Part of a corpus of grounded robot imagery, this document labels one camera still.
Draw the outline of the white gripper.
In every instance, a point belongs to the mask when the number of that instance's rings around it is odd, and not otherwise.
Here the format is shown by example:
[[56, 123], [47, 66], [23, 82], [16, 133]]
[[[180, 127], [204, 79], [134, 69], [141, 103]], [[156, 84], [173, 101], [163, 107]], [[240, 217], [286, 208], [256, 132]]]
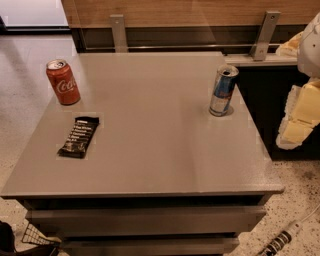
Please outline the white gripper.
[[[277, 56], [296, 57], [302, 32], [281, 44]], [[320, 79], [310, 78], [302, 87], [293, 85], [287, 97], [285, 117], [282, 119], [276, 145], [292, 150], [303, 144], [320, 123]]]

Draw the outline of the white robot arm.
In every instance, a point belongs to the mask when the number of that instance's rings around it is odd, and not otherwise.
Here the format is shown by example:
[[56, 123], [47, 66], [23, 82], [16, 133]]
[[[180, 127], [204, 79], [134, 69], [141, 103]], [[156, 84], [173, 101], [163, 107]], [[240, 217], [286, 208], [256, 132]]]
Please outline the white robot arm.
[[298, 71], [309, 77], [302, 87], [291, 87], [278, 129], [276, 145], [292, 150], [301, 146], [320, 124], [320, 13], [303, 32], [280, 45], [276, 54], [296, 57]]

